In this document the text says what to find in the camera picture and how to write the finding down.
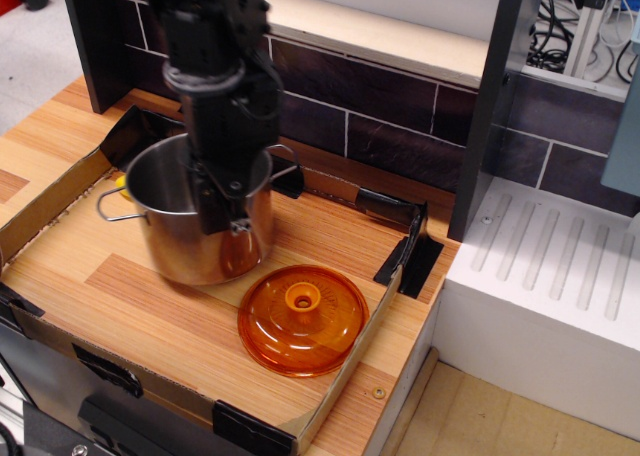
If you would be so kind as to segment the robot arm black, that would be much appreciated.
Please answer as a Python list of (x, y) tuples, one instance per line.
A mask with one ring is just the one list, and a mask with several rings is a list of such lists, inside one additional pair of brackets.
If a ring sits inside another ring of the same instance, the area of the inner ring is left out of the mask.
[(202, 229), (249, 232), (270, 174), (283, 85), (260, 47), (265, 0), (147, 0), (163, 31), (166, 85), (180, 97), (191, 193)]

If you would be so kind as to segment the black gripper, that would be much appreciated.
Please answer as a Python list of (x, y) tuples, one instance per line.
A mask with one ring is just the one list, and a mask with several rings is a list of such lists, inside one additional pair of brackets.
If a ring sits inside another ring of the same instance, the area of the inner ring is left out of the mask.
[(256, 186), (258, 156), (276, 143), (283, 86), (270, 60), (221, 67), (179, 64), (177, 92), (189, 139), (189, 172), (205, 235), (251, 230), (235, 201)]

